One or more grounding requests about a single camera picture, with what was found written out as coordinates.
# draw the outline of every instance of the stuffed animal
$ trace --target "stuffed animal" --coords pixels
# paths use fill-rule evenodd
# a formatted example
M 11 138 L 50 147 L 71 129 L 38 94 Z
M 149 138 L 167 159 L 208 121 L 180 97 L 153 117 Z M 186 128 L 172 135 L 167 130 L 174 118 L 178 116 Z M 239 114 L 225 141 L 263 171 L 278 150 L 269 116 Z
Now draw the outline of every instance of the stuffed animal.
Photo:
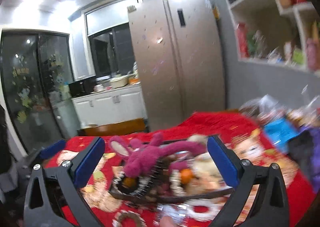
M 160 147 L 162 142 L 162 133 L 156 133 L 148 145 L 143 145 L 138 139 L 132 139 L 130 141 L 132 149 L 130 149 L 121 137 L 113 136 L 109 141 L 109 146 L 126 161 L 123 171 L 130 178 L 150 174 L 152 167 L 161 157 L 167 157 L 179 151 L 189 151 L 193 156 L 197 156 L 207 151 L 207 147 L 199 142 L 177 141 Z M 186 161 L 173 162 L 169 171 L 184 168 L 188 168 Z

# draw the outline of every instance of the wooden chair backrest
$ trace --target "wooden chair backrest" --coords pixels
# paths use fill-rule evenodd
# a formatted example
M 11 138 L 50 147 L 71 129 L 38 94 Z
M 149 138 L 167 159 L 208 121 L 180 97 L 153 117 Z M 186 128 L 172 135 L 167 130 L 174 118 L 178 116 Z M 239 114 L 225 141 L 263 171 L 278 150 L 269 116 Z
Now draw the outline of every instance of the wooden chair backrest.
M 144 119 L 133 119 L 113 124 L 102 125 L 98 127 L 86 128 L 84 133 L 86 136 L 115 136 L 127 135 L 135 132 L 144 131 L 146 128 Z

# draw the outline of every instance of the plush toy ear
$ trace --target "plush toy ear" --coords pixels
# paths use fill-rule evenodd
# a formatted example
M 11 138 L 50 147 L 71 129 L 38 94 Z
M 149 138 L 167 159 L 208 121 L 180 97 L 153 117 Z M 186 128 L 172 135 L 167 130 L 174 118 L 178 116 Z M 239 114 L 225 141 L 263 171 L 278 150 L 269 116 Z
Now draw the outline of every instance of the plush toy ear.
M 109 140 L 109 147 L 117 153 L 118 156 L 127 160 L 132 154 L 128 144 L 119 136 L 113 136 Z
M 153 135 L 152 140 L 150 141 L 149 145 L 150 146 L 160 146 L 163 142 L 163 134 L 162 132 L 158 132 Z
M 132 147 L 133 150 L 135 150 L 135 149 L 142 148 L 143 144 L 139 139 L 131 139 L 130 146 Z

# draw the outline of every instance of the orange fruit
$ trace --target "orange fruit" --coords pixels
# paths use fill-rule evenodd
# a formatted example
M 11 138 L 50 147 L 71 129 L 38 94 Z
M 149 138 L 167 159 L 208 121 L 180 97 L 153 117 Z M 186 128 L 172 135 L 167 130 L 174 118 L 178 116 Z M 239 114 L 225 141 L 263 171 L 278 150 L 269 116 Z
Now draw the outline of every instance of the orange fruit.
M 191 169 L 182 169 L 180 171 L 181 183 L 188 184 L 193 178 L 193 172 Z

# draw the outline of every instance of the window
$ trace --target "window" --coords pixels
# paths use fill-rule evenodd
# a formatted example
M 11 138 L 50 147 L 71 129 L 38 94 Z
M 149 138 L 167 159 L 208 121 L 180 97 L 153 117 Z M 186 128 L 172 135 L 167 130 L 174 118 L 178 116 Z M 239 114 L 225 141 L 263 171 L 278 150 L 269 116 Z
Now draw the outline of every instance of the window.
M 89 42 L 97 78 L 132 71 L 135 58 L 128 23 L 91 35 Z

